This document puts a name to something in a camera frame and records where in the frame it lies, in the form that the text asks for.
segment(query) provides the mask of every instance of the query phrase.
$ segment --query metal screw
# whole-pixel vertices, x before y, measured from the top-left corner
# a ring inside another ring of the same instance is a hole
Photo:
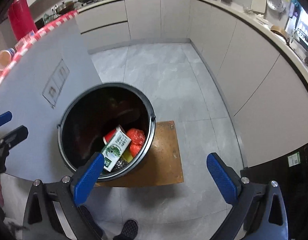
[[[36,179],[34,182],[33,182],[33,185],[34,186],[38,186],[38,185],[40,185],[40,180],[39,179]]]
[[[277,187],[277,186],[278,186],[278,183],[277,183],[277,181],[272,180],[272,181],[271,181],[271,185],[272,185],[273,187]]]
[[[64,176],[64,177],[62,178],[62,182],[63,182],[63,183],[68,183],[68,182],[70,182],[70,180],[71,180],[71,177],[70,177],[70,176]]]
[[[244,184],[248,184],[248,183],[249,183],[249,178],[247,178],[247,177],[242,177],[242,178],[241,178],[241,182],[244,183]]]

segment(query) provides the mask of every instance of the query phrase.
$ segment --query green and white box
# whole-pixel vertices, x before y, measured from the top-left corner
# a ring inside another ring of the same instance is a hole
[[[105,146],[102,154],[104,155],[104,169],[111,171],[116,162],[120,159],[123,152],[130,144],[131,139],[121,130],[116,131],[113,138]]]

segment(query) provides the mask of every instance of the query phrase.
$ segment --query black bucket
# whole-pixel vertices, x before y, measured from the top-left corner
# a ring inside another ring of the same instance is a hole
[[[121,125],[125,131],[144,131],[146,140],[136,157],[119,171],[102,174],[98,182],[117,179],[131,171],[148,152],[155,133],[155,115],[148,98],[124,83],[105,83],[78,96],[58,127],[58,145],[66,166],[75,172],[105,146],[103,136]]]

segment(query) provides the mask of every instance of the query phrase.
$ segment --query metal strainer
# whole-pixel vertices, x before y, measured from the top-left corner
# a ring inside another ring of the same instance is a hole
[[[282,0],[267,0],[267,5],[270,9],[279,13],[285,10],[285,5]]]

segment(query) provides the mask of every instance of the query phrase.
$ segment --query red thermos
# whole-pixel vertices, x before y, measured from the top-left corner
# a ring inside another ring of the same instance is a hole
[[[8,9],[8,18],[17,41],[32,30],[37,32],[27,0],[14,0]]]

